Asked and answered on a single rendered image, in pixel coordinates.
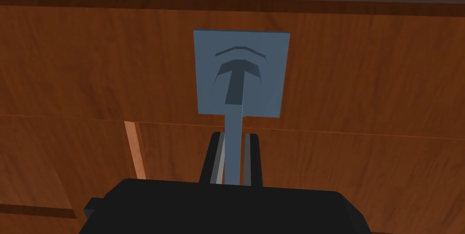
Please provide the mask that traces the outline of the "brown wooden drawer front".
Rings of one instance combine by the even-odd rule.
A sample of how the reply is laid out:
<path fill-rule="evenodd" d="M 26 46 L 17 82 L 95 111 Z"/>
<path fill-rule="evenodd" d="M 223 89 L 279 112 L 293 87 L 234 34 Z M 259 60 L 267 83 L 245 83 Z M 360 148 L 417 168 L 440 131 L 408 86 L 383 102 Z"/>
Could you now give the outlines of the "brown wooden drawer front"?
<path fill-rule="evenodd" d="M 279 119 L 247 128 L 465 139 L 465 5 L 0 0 L 0 115 L 221 126 L 194 29 L 286 31 Z"/>

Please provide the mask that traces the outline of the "blue-grey handle with square plate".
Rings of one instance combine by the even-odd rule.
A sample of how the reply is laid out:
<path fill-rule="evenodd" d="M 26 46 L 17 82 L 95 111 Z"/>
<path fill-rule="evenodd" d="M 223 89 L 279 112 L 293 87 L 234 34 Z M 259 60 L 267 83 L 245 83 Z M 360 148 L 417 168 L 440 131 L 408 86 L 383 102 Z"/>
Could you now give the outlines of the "blue-grey handle with square plate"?
<path fill-rule="evenodd" d="M 193 31 L 198 113 L 224 117 L 224 181 L 240 181 L 245 117 L 278 118 L 291 34 Z"/>

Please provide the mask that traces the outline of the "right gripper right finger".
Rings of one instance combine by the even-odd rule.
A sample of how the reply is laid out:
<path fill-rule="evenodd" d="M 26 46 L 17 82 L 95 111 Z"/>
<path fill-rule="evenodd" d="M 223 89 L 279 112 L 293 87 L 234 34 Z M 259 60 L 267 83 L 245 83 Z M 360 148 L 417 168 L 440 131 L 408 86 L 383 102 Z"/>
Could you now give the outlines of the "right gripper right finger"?
<path fill-rule="evenodd" d="M 263 186 L 260 141 L 256 134 L 245 135 L 243 184 L 246 186 Z"/>

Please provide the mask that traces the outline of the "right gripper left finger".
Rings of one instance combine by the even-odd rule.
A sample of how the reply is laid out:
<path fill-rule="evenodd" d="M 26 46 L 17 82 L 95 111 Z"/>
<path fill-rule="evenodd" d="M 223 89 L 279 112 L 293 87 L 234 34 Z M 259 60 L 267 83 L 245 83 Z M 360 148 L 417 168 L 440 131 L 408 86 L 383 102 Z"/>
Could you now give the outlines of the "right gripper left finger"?
<path fill-rule="evenodd" d="M 214 132 L 208 145 L 199 183 L 222 184 L 225 160 L 224 132 Z"/>

